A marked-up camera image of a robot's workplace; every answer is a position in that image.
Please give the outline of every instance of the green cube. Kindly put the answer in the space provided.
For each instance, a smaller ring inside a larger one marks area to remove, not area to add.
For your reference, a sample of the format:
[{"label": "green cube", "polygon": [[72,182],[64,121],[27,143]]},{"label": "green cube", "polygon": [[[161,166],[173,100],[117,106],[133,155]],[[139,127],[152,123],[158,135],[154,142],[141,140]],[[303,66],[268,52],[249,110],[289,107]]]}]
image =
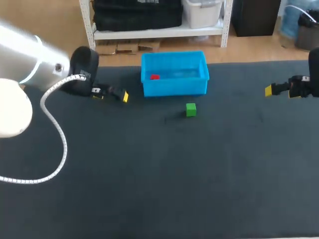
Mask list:
[{"label": "green cube", "polygon": [[186,116],[187,117],[195,117],[196,116],[196,104],[195,103],[186,104]]}]

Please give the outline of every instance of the gray trash bin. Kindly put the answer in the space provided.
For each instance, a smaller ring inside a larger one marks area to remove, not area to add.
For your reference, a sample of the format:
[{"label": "gray trash bin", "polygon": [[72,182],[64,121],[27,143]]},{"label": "gray trash bin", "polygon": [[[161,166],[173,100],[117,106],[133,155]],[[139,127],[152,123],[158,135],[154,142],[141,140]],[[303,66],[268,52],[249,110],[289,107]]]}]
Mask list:
[{"label": "gray trash bin", "polygon": [[[308,10],[307,13],[319,21],[319,10]],[[307,51],[319,47],[319,23],[313,22],[303,13],[299,17],[298,25],[296,47]]]}]

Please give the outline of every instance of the black storage bag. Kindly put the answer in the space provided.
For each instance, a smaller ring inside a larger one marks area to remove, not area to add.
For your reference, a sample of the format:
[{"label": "black storage bag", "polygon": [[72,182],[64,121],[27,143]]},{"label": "black storage bag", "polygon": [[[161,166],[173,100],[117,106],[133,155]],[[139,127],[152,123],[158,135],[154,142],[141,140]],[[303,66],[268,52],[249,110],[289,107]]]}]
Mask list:
[{"label": "black storage bag", "polygon": [[180,0],[158,1],[94,0],[96,28],[98,31],[136,31],[180,26],[183,12]]}]

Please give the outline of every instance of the white spiral cable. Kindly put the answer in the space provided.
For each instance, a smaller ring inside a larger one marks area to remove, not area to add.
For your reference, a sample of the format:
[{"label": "white spiral cable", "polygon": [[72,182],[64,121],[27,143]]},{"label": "white spiral cable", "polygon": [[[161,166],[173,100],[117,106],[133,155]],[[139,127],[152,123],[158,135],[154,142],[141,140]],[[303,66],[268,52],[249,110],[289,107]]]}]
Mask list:
[{"label": "white spiral cable", "polygon": [[286,7],[289,7],[289,6],[295,8],[295,9],[298,9],[299,11],[302,11],[305,15],[307,15],[307,17],[309,17],[311,19],[311,21],[313,21],[314,23],[317,23],[316,20],[312,16],[310,16],[306,11],[304,11],[301,8],[294,6],[294,5],[287,5]]},{"label": "white spiral cable", "polygon": [[38,184],[38,183],[44,183],[46,181],[49,181],[50,179],[54,178],[61,171],[61,169],[63,168],[65,161],[66,161],[66,156],[68,153],[68,145],[67,145],[67,141],[66,141],[64,132],[61,129],[59,123],[56,121],[56,119],[52,116],[52,114],[45,107],[45,101],[54,91],[59,89],[62,85],[66,84],[70,81],[85,81],[85,80],[86,80],[86,77],[84,75],[69,76],[69,77],[63,79],[62,81],[58,82],[54,86],[52,86],[49,90],[47,90],[44,93],[44,95],[42,96],[41,101],[40,101],[41,109],[46,114],[46,116],[48,116],[48,118],[52,121],[53,125],[58,130],[58,132],[61,136],[61,139],[62,139],[63,156],[62,156],[62,160],[61,160],[59,166],[57,167],[57,169],[53,173],[51,173],[49,176],[46,176],[46,177],[40,178],[40,179],[26,180],[26,179],[15,179],[15,178],[7,178],[7,177],[0,176],[0,181],[6,182],[6,183],[15,183],[15,184]]}]

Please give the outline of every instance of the coiled cable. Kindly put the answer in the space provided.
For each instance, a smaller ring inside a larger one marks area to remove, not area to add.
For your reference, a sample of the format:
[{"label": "coiled cable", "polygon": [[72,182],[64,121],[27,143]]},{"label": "coiled cable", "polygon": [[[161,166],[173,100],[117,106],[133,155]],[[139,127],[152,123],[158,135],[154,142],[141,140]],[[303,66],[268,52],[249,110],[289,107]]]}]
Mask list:
[{"label": "coiled cable", "polygon": [[48,175],[44,178],[40,178],[40,179],[28,180],[28,179],[15,179],[15,178],[8,178],[8,177],[0,176],[0,181],[6,182],[6,183],[14,183],[14,184],[39,184],[39,183],[44,183],[46,181],[49,181],[50,179],[54,178],[61,171],[61,169],[63,168],[65,161],[66,161],[66,157],[67,157],[67,153],[68,153],[68,145],[67,145],[66,137],[64,135],[64,132],[63,132],[61,126],[59,125],[59,123],[56,121],[56,119],[53,117],[53,115],[46,108],[45,101],[54,91],[58,90],[62,85],[66,84],[70,81],[85,81],[85,80],[86,80],[86,77],[84,75],[69,76],[69,77],[63,79],[62,81],[59,81],[54,86],[52,86],[49,90],[47,90],[44,93],[44,95],[42,96],[41,101],[40,101],[40,107],[41,107],[42,111],[46,114],[46,116],[48,116],[48,118],[51,120],[53,125],[56,127],[56,129],[58,130],[58,132],[61,136],[61,139],[62,139],[63,156],[62,156],[62,160],[61,160],[59,166],[57,167],[57,169],[53,173],[51,173],[50,175]]}]

